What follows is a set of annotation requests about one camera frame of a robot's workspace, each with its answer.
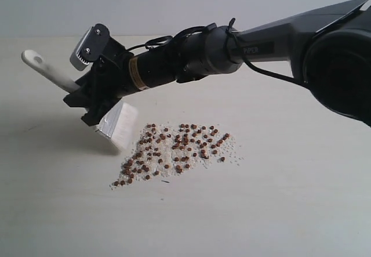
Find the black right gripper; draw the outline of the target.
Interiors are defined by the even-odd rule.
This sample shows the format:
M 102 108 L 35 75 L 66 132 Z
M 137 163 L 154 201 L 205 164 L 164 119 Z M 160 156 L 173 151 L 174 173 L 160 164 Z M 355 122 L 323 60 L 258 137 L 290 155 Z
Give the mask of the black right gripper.
M 81 120 L 89 126 L 97 125 L 120 97 L 136 90 L 128 78 L 127 64 L 132 57 L 126 49 L 113 61 L 92 63 L 90 71 L 75 81 L 79 88 L 66 95 L 63 102 L 71 108 L 86 108 L 88 112 Z

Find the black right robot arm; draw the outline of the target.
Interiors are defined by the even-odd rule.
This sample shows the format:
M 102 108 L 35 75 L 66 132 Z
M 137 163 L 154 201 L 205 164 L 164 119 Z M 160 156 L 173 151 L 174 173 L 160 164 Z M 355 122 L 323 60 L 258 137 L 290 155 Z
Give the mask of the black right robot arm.
M 246 31 L 195 26 L 151 39 L 134 54 L 108 28 L 88 29 L 70 57 L 83 76 L 64 97 L 97 125 L 120 98 L 171 82 L 231 74 L 241 65 L 308 89 L 330 111 L 370 124 L 370 7 L 350 0 Z

